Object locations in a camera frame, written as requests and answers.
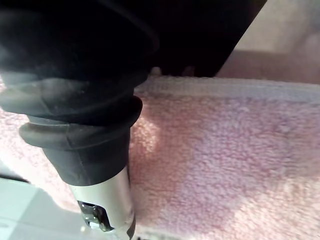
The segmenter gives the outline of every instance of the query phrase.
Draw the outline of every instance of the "pink towel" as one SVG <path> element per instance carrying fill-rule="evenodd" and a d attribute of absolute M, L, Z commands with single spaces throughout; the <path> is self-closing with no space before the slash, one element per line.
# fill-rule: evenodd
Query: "pink towel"
<path fill-rule="evenodd" d="M 149 79 L 132 128 L 137 234 L 184 240 L 320 239 L 320 86 Z M 1 112 L 0 159 L 78 211 L 41 149 Z"/>

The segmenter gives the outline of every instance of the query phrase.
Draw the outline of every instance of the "white tile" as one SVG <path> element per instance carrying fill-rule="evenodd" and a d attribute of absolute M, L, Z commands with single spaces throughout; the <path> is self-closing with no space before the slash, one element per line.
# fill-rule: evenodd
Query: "white tile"
<path fill-rule="evenodd" d="M 16 221 L 4 219 L 0 217 L 0 239 L 9 240 L 10 236 L 13 234 L 16 226 Z"/>
<path fill-rule="evenodd" d="M 0 218 L 18 221 L 38 191 L 28 183 L 0 178 Z"/>

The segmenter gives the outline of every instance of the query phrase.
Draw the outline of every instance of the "black rubber sleeve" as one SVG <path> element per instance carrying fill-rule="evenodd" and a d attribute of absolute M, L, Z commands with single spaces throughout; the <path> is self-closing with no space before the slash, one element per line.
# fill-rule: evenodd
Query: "black rubber sleeve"
<path fill-rule="evenodd" d="M 129 14 L 95 0 L 0 0 L 0 106 L 29 117 L 21 137 L 70 185 L 99 184 L 128 164 L 142 109 L 134 87 L 157 48 Z"/>

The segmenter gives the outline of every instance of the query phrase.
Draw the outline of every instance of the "white surface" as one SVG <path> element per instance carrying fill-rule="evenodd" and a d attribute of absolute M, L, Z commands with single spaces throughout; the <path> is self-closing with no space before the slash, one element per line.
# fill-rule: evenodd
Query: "white surface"
<path fill-rule="evenodd" d="M 0 218 L 18 221 L 37 191 L 27 183 L 0 178 Z"/>

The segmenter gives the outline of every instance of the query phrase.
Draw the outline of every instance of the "black rubber hose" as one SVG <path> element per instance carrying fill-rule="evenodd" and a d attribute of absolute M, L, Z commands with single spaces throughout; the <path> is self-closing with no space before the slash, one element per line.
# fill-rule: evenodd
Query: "black rubber hose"
<path fill-rule="evenodd" d="M 129 160 L 130 127 L 147 79 L 152 31 L 121 6 L 94 0 L 0 0 L 0 106 L 26 114 L 21 137 L 62 180 L 89 186 Z"/>

